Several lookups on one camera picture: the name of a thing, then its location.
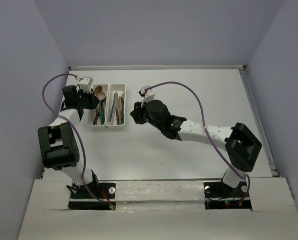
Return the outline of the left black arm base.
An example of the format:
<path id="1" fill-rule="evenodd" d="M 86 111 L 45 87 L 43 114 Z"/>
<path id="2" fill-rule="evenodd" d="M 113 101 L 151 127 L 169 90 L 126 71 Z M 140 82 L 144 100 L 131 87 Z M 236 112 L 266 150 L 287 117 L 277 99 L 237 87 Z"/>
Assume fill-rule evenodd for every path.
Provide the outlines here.
<path id="1" fill-rule="evenodd" d="M 100 182 L 99 189 L 89 187 L 90 194 L 84 186 L 66 185 L 70 191 L 68 208 L 71 210 L 113 211 L 116 209 L 115 182 Z"/>

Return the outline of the silver spoon green handle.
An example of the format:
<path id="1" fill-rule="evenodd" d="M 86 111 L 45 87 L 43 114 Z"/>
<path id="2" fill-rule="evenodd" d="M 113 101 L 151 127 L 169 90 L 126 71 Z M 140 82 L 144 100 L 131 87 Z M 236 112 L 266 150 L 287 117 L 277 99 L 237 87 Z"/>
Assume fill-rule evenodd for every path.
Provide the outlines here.
<path id="1" fill-rule="evenodd" d="M 105 102 L 106 100 L 102 100 L 100 103 L 100 120 L 101 120 L 101 125 L 105 124 Z"/>

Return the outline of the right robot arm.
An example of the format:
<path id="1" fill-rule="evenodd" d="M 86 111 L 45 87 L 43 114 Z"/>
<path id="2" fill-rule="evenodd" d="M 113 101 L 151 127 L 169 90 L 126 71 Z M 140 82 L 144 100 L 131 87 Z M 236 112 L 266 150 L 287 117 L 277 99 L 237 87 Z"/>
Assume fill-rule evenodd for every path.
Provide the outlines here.
<path id="1" fill-rule="evenodd" d="M 148 123 L 168 139 L 211 145 L 218 154 L 227 152 L 228 158 L 220 155 L 228 166 L 219 183 L 224 196 L 235 193 L 240 182 L 247 178 L 246 174 L 253 171 L 262 148 L 260 140 L 243 123 L 232 127 L 199 124 L 172 115 L 160 100 L 136 102 L 130 115 L 136 124 Z"/>

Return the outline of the steel knife green handle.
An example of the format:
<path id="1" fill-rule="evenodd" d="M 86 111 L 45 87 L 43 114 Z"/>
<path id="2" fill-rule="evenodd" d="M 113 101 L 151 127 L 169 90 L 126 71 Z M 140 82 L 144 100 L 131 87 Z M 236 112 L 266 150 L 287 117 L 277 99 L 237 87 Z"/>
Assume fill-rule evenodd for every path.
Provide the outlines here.
<path id="1" fill-rule="evenodd" d="M 125 92 L 123 92 L 121 95 L 121 103 L 124 104 L 124 102 L 125 102 Z"/>

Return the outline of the beige plastic spoon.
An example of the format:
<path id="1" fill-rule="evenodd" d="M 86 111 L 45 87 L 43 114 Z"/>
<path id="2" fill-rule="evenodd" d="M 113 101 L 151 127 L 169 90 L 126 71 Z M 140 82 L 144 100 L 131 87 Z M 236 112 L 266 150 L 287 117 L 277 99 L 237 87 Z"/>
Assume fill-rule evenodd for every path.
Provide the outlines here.
<path id="1" fill-rule="evenodd" d="M 100 100 L 100 101 L 104 101 L 106 99 L 106 93 L 104 91 L 101 91 L 97 94 L 97 98 Z"/>

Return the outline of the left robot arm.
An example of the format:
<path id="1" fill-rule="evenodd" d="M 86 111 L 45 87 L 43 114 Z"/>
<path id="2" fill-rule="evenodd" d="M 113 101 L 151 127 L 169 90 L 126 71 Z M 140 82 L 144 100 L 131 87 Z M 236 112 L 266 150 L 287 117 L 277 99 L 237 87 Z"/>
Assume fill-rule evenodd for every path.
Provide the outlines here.
<path id="1" fill-rule="evenodd" d="M 86 153 L 75 124 L 82 120 L 84 110 L 94 110 L 100 100 L 90 86 L 69 85 L 62 88 L 64 100 L 56 119 L 38 129 L 38 139 L 45 168 L 60 171 L 70 177 L 76 191 L 90 198 L 99 193 L 95 173 L 86 167 Z"/>

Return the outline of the teal plastic spoon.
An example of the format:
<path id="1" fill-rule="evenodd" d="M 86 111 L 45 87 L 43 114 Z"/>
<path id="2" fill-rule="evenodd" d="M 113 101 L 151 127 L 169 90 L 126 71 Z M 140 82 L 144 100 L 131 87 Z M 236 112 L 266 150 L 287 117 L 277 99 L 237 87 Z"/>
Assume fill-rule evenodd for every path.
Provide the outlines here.
<path id="1" fill-rule="evenodd" d="M 100 109 L 100 107 L 98 107 L 97 110 L 96 110 L 95 118 L 93 120 L 93 125 L 97 125 L 98 122 L 100 123 L 100 125 L 102 124 L 101 109 Z"/>

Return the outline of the steel knife pink handle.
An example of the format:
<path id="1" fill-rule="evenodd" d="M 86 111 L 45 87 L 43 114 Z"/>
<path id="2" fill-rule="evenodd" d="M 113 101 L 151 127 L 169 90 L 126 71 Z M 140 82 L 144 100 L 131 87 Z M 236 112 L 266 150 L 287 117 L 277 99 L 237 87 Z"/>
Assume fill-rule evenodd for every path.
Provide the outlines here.
<path id="1" fill-rule="evenodd" d="M 113 103 L 112 103 L 112 108 L 111 108 L 111 113 L 110 113 L 110 118 L 109 118 L 109 121 L 110 121 L 110 124 L 111 124 L 111 125 L 112 125 L 113 122 L 114 122 L 114 114 L 115 114 L 115 112 L 116 112 L 114 104 L 115 104 L 115 100 L 114 100 L 114 98 L 113 98 Z"/>

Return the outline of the orange plastic knife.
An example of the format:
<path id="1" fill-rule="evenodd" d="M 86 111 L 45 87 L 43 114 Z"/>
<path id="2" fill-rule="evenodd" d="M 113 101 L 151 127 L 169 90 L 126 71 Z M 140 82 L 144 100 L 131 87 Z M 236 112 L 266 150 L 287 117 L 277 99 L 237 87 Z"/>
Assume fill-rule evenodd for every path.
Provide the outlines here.
<path id="1" fill-rule="evenodd" d="M 120 116 L 120 107 L 121 107 L 121 105 L 120 105 L 120 104 L 121 104 L 121 102 L 120 102 L 120 97 L 121 97 L 121 96 L 119 96 L 119 109 L 118 109 L 118 110 L 119 110 L 119 116 Z"/>

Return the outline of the blue plastic knife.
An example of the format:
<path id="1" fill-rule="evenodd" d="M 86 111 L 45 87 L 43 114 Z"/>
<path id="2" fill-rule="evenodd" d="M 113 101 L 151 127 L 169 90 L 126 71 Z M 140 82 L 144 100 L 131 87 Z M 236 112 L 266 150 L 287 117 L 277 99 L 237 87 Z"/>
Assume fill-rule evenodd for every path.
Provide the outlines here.
<path id="1" fill-rule="evenodd" d="M 120 124 L 123 125 L 124 124 L 124 104 L 120 104 Z"/>

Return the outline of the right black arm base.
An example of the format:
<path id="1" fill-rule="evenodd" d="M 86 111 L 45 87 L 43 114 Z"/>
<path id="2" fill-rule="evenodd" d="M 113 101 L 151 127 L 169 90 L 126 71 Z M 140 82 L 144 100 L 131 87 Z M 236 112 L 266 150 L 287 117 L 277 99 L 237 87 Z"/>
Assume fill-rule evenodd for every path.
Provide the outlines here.
<path id="1" fill-rule="evenodd" d="M 236 188 L 231 188 L 221 181 L 207 181 L 204 183 L 205 208 L 207 210 L 251 210 L 247 189 L 245 181 L 241 181 Z"/>

